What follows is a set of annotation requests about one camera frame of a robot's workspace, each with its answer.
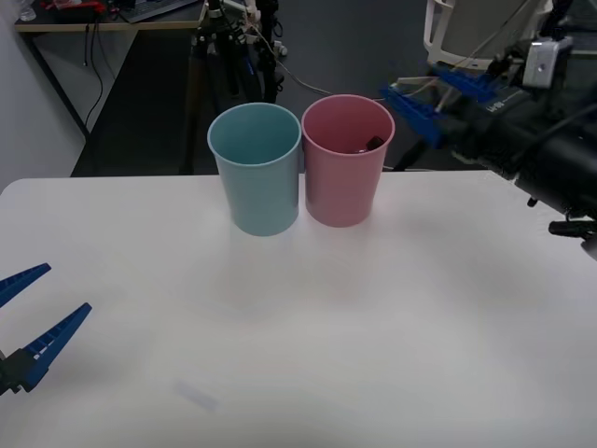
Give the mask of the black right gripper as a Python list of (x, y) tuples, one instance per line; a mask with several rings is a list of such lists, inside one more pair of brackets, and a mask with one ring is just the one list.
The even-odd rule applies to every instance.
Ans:
[[(382, 98), (430, 147), (446, 148), (459, 161), (513, 179), (533, 136), (528, 130), (536, 111), (533, 96), (518, 88), (497, 92), (495, 79), (487, 74), (473, 76), (443, 65), (433, 65), (432, 71), (451, 87), (437, 105), (390, 86), (380, 90)], [(442, 113), (455, 89), (464, 96)]]

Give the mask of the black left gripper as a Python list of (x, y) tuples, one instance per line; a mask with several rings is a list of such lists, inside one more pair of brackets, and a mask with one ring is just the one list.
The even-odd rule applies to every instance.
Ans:
[[(0, 307), (5, 306), (34, 281), (48, 273), (51, 267), (43, 263), (0, 281)], [(31, 392), (49, 371), (49, 366), (61, 353), (92, 310), (83, 303), (65, 319), (6, 357), (1, 354), (1, 394), (20, 390)]]

